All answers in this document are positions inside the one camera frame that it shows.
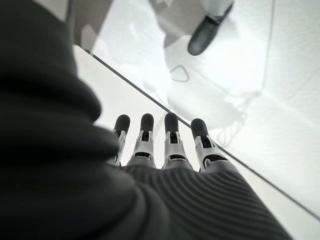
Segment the dark left robot hand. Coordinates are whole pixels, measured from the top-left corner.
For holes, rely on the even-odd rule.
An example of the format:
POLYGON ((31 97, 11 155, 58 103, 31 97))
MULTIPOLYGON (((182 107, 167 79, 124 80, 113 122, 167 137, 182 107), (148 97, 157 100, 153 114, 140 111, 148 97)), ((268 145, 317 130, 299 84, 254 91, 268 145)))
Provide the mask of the dark left robot hand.
POLYGON ((116 133, 78 78, 73 4, 0 3, 3 240, 288 240, 237 169, 210 153, 197 172, 137 156, 112 165, 116 133))

